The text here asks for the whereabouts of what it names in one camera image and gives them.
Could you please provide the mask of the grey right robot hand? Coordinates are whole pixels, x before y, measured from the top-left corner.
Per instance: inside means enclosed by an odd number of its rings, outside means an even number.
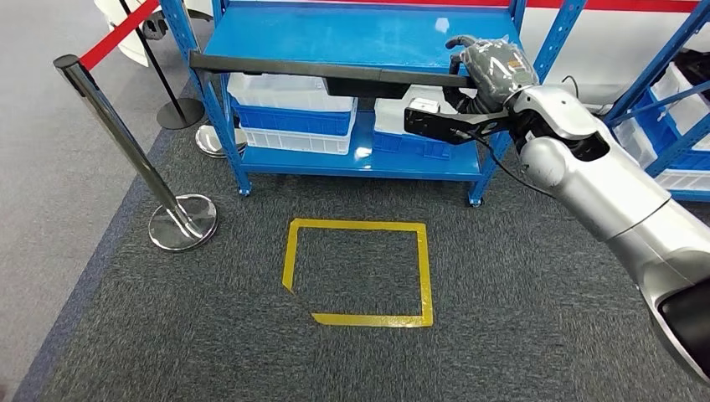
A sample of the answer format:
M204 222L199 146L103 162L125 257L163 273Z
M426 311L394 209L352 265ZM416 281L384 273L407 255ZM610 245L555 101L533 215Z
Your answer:
M449 73L458 75L466 68L476 95L473 97L455 87L442 89L444 98L456 111L464 114L488 114L503 110L506 102L518 91L539 85L533 65L521 49L502 39L476 39L457 35L447 40L445 47L463 50L450 57Z

